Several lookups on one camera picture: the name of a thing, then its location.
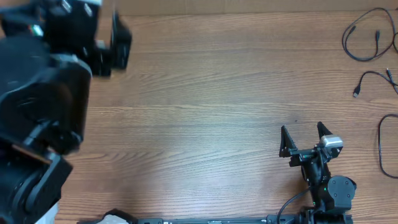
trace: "black cable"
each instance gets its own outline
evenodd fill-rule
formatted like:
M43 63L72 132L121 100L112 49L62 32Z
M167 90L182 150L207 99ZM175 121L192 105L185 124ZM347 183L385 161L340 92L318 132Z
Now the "black cable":
M321 179L319 180L319 183L317 185L320 185L320 184L322 184L322 181L323 181L323 172L324 172L324 168L325 168L325 165L323 164L323 161L322 161L322 154L321 154L320 149L318 150L318 157L319 157L319 162L321 163Z
M282 206L282 208L280 208L280 210L279 210L279 212L278 212L278 216L276 217L277 218L277 224L280 224L280 215L282 214L282 212L284 211L284 209L286 208L286 206L288 205L288 204L290 204L290 203L292 203L295 199L298 199L298 198L300 198L300 197L303 197L308 191L310 191L312 189L312 187L309 187L309 188L307 188L307 189L305 189L303 192L300 192L299 194L297 194L297 195L294 195L294 197L292 197L291 199L289 199L285 204L284 204L284 206Z
M384 119L386 119L386 118L388 118L388 117L395 117L395 118L398 118L398 114L387 114L387 115L385 115L385 116L380 120L380 123L379 123L379 130L378 130L378 133L379 133L379 163L380 163L381 172L383 172L384 175L386 175L386 176L388 176L388 177L391 177L391 178L394 178L394 179L398 179L397 176L393 176L393 175L388 174L388 173L384 170L384 168L383 168L383 163L382 163L382 156L381 156L381 124L383 123Z
M361 91L362 79L363 79L363 77L364 77L365 75L367 75L367 74L374 74L374 75L379 75L380 77L383 77L383 79L387 80L387 82L389 82L389 83L394 87L394 90L395 90L396 93L398 94L398 89L397 89L398 84L396 84L396 83L394 82L394 80L392 79L392 74L391 74L391 72L390 72L390 70L389 70L388 68L387 68L387 70L386 70L386 73L387 73L387 76L385 76L385 75L383 75L383 74L381 74L381 73L379 73L379 72L375 72L375 71L367 71L367 72L364 72L364 73L362 74L362 76L361 76L361 79L359 80L358 86L354 89L354 97L355 97L355 98L358 97L359 92Z
M397 37L397 34L398 34L398 32L396 32L396 33L394 34L393 41L392 41L392 45L394 46L394 49L395 49L396 52L398 53L398 48L397 48L397 46L396 46L396 37Z
M342 36L342 38L341 38L341 44L343 45L343 49L344 49L344 51L346 52L346 54L347 54L348 56L350 56L352 59L357 60L357 61L359 61L359 62L368 62L368 61L370 61L370 60L373 60L373 59L375 59L375 58L378 58L378 57L382 56L384 53L386 53L386 52L391 48L391 46L393 46L393 45L394 45L395 50L396 50L397 53L398 53L398 49L397 49L397 47L395 47L395 43L394 43L395 35L394 35L394 37L393 37L393 40L392 40L391 44L390 44L385 50L383 50L381 53L379 53L379 38L380 38L380 31L379 31L379 30L376 31L376 35L375 35L375 40L376 40L376 51L375 51L375 53L374 53L373 56L361 58L361 57L354 56L354 55L348 50L348 47L347 47L348 37L354 32L354 30L355 30L355 28L356 28L355 24L356 24L360 19L362 19L364 16L366 16L366 15L369 14L370 12L373 12L373 11L376 11L376 10L382 10L382 11L384 11L384 12L387 13L387 15L388 15L388 17L389 17L389 19L390 19L391 26L392 26L392 33L393 33L393 34L396 34L396 27L395 27L395 25L394 25L394 20L393 20L393 18L392 18L392 16L391 16L390 12L389 12L387 9L384 9L384 8L381 8L381 7L376 7L376 8L374 8L374 9L369 10L368 12L365 12L362 16L360 16L358 19L356 19L353 23L351 23L351 24L347 27L347 29L344 31L343 36Z

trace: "cable plug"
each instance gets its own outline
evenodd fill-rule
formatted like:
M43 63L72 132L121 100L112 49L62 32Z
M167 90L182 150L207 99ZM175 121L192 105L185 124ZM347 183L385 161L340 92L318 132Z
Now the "cable plug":
M387 73L388 77L390 78L390 83L392 83L392 74L388 68L386 69L386 73Z
M358 97L360 91L361 91L361 84L359 84L359 85L354 89L354 97L355 97L355 98Z
M349 30L348 35L352 34L352 33L354 32L355 28L356 28L356 26L353 26L353 27Z
M380 39L380 30L376 31L376 41L379 41Z

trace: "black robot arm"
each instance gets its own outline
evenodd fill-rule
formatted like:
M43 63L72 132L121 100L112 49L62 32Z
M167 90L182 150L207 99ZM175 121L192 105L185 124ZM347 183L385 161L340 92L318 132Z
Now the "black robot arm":
M293 139L282 127L280 157L290 157L291 167L301 166L304 181L313 199L313 207L303 207L298 215L299 223L352 223L345 212L351 209L356 184L348 177L332 177L327 162L337 158L343 149L343 140L332 134L319 122L320 141L311 149L298 150Z
M83 141L92 76L127 67L132 35L117 12L109 48L95 41L100 7L43 0L2 15L0 223L35 223L60 200L72 171L63 156Z

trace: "wooden table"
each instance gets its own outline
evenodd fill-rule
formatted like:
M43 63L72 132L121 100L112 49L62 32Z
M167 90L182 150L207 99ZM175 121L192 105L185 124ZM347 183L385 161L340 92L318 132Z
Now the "wooden table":
M398 113L390 84L366 70L398 73L390 49L368 63L350 59L344 29L363 12L124 17L134 45L126 72L91 85L85 142L68 157L57 223L112 208L162 218L275 214L306 184L278 157L280 127L299 148L318 142L317 122L345 140L332 175L358 184L355 223L397 223L398 180L382 175L377 124ZM398 12L392 12L398 22ZM358 24L349 47L374 53L391 41L387 17ZM107 37L110 24L100 27ZM398 119L383 126L386 169L398 174ZM310 196L285 210L296 213Z

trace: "black plastic part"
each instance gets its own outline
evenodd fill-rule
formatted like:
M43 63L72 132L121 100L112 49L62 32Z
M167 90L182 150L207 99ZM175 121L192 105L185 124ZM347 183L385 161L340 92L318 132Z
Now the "black plastic part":
M0 41L0 140L44 156L78 150L83 141L91 75L51 58L31 37Z
M332 133L326 128L326 126L322 122L318 122L317 124L319 139L321 139L325 135L331 135Z
M296 151L297 147L293 142L292 137L290 137L286 126L281 128L282 139L280 141L279 157L290 157L292 156L292 151Z
M22 17L22 20L28 19L38 19L39 18L39 8L36 4L28 4L25 7L20 7L19 10L13 11L11 13L3 15L1 19L1 28L7 37L15 35L31 35L29 26L25 22L19 22L15 18Z
M322 168L318 159L303 162L301 166L303 167L304 179L310 185L318 184L322 174L323 180L328 180L331 177L328 165L324 164Z
M299 216L300 224L353 224L351 215L325 214L312 207L303 207Z
M113 53L113 68L126 69L129 61L132 34L120 21L119 14L113 14L111 51Z
M71 171L72 166L54 154L51 165L26 200L26 211L45 214L59 200L57 196Z
M318 195L323 200L327 213L341 214L351 209L355 186L349 178L334 176L325 188L326 190L318 189Z
M278 215L268 215L267 223L276 224ZM280 224L300 224L300 215L281 215L279 218Z
M60 189L72 167L53 155L50 165L0 147L0 218L8 223L35 223L61 197Z
M46 8L44 41L54 53L84 55L83 48L95 46L95 34L98 25L100 7L84 1L68 0L71 11L62 6ZM89 16L85 10L91 10Z

